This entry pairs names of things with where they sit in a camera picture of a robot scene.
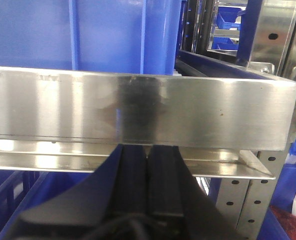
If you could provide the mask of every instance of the hole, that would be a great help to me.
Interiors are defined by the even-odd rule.
[[[275,39],[277,39],[278,37],[279,37],[279,35],[278,35],[277,33],[272,33],[272,34],[269,35],[269,39],[270,39],[270,40],[275,40]]]

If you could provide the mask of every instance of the blue plastic crate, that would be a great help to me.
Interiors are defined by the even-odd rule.
[[[3,239],[16,217],[24,210],[35,207],[62,192],[68,190],[80,181],[84,180],[89,173],[75,172],[43,172],[35,182],[31,190],[14,211],[9,221],[0,232],[0,240]]]
[[[219,50],[238,50],[238,44],[225,44],[225,43],[218,43],[217,44]]]
[[[0,170],[0,231],[37,177],[36,172]]]
[[[212,49],[218,50],[238,50],[238,44],[233,44],[233,41],[228,37],[214,37]]]
[[[242,9],[239,7],[225,7],[220,6],[217,16],[217,26],[219,29],[237,28],[241,29],[240,23],[235,23],[238,17],[238,12]]]
[[[277,217],[268,209],[257,240],[291,240]]]
[[[172,75],[181,0],[2,0],[0,66]]]

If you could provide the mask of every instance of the blue container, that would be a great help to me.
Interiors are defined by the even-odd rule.
[[[54,198],[89,175],[89,173],[43,172],[0,232],[0,240],[22,211]]]
[[[0,231],[37,177],[35,172],[0,170]]]
[[[277,217],[268,209],[257,240],[291,240]]]
[[[214,37],[212,49],[218,50],[238,50],[239,45],[233,44],[233,41],[228,37]]]
[[[217,44],[219,50],[238,50],[239,45],[238,44],[224,44],[224,43],[218,43]]]
[[[0,66],[172,75],[181,2],[0,1]]]
[[[242,11],[239,7],[220,6],[217,16],[217,26],[219,29],[237,28],[241,29],[240,23],[235,23],[238,17],[238,12]]]
[[[296,141],[290,148],[290,154],[296,156]],[[282,168],[276,189],[271,199],[271,205],[285,211],[292,212],[294,197],[296,196],[296,163],[285,164]]]

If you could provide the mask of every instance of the stainless steel beam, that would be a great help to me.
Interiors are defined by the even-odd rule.
[[[283,150],[295,99],[282,78],[0,67],[0,139]]]

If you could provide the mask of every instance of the red object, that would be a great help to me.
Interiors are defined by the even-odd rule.
[[[296,240],[296,216],[275,206],[270,208],[289,238]]]

